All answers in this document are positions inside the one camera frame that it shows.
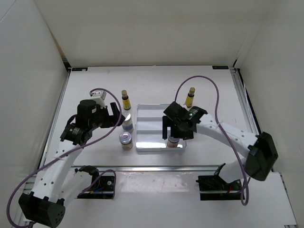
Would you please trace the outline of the blue-label silver-cap jar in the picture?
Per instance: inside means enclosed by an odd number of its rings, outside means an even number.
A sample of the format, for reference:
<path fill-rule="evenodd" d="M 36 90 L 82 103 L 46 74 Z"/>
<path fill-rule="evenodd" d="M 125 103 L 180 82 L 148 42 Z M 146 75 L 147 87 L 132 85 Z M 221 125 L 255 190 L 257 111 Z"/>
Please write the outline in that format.
<path fill-rule="evenodd" d="M 122 128 L 125 132 L 132 133 L 133 132 L 133 121 L 130 113 L 124 114 L 125 120 L 122 123 Z"/>

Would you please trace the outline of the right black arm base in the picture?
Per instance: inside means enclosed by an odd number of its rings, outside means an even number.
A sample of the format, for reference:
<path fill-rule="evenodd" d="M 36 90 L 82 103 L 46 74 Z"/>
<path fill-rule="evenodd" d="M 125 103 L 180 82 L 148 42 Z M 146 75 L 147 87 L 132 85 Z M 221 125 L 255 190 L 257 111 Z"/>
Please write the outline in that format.
<path fill-rule="evenodd" d="M 199 185 L 201 201 L 212 200 L 244 200 L 241 195 L 242 184 L 240 180 L 226 183 L 219 173 L 225 163 L 221 164 L 212 175 L 200 175 L 196 182 Z"/>

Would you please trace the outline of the brown spice jar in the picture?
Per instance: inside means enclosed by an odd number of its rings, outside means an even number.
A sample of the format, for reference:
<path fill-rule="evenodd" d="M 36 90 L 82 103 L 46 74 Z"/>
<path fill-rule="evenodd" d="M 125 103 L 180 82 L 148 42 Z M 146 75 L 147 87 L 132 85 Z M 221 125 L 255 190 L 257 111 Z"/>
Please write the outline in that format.
<path fill-rule="evenodd" d="M 167 143 L 166 143 L 166 147 L 168 148 L 177 148 L 179 145 L 179 138 L 174 138 L 172 136 L 168 136 L 167 138 Z"/>
<path fill-rule="evenodd" d="M 124 150 L 130 150 L 133 147 L 132 135 L 129 132 L 121 133 L 119 141 Z"/>

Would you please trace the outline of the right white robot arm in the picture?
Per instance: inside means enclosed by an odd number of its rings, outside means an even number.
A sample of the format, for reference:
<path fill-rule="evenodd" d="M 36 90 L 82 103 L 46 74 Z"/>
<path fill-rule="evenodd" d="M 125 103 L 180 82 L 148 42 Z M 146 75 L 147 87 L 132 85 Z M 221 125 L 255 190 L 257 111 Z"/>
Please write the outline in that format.
<path fill-rule="evenodd" d="M 265 181 L 278 158 L 273 138 L 266 132 L 259 135 L 244 132 L 229 124 L 217 123 L 202 108 L 194 106 L 187 110 L 176 102 L 172 102 L 163 113 L 163 139 L 170 136 L 190 140 L 198 133 L 235 149 L 242 156 L 235 162 L 220 165 L 217 169 L 213 184 L 219 190 L 226 189 L 230 183 L 244 177 Z"/>

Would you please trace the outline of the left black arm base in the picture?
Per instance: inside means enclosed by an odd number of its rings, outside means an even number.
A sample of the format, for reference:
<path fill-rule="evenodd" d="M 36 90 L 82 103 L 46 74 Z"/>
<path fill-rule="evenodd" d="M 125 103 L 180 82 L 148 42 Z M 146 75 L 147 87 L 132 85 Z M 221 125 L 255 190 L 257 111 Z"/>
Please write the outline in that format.
<path fill-rule="evenodd" d="M 75 173 L 78 172 L 88 173 L 92 177 L 91 184 L 93 184 L 88 190 L 81 192 L 77 196 L 78 199 L 114 199 L 117 179 L 114 170 L 100 172 L 96 167 L 88 165 L 75 168 Z"/>

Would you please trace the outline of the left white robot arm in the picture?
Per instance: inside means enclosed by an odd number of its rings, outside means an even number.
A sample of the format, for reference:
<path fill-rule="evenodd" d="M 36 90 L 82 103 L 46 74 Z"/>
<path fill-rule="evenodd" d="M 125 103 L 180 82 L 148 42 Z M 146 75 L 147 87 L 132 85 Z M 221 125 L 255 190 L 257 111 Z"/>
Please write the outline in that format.
<path fill-rule="evenodd" d="M 23 193 L 19 198 L 26 219 L 56 228 L 73 199 L 99 187 L 99 170 L 90 165 L 78 169 L 71 180 L 65 180 L 76 158 L 89 145 L 94 130 L 113 131 L 123 123 L 121 106 L 115 102 L 110 106 L 112 114 L 102 98 L 80 101 L 77 113 L 69 118 L 60 136 L 55 159 L 40 168 L 43 176 L 39 182 L 29 194 Z"/>

